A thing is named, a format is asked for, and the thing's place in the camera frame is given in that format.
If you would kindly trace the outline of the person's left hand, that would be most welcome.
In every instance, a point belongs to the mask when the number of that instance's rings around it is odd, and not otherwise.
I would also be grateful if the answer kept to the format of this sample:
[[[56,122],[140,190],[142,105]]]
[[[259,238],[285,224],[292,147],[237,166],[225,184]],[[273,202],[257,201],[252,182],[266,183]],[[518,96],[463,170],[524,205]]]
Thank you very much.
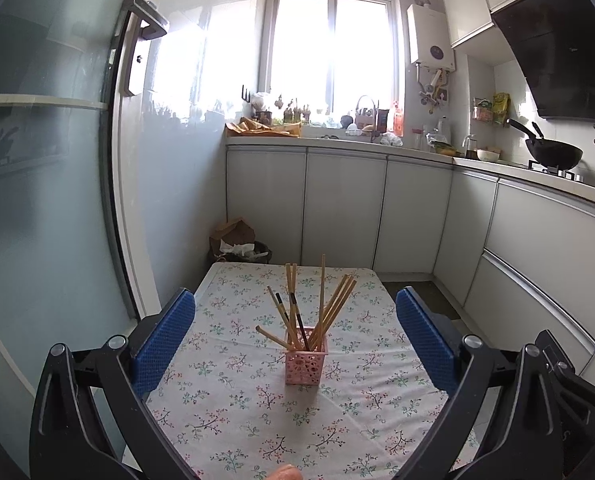
[[[303,474],[294,465],[284,465],[273,471],[267,480],[303,480]]]

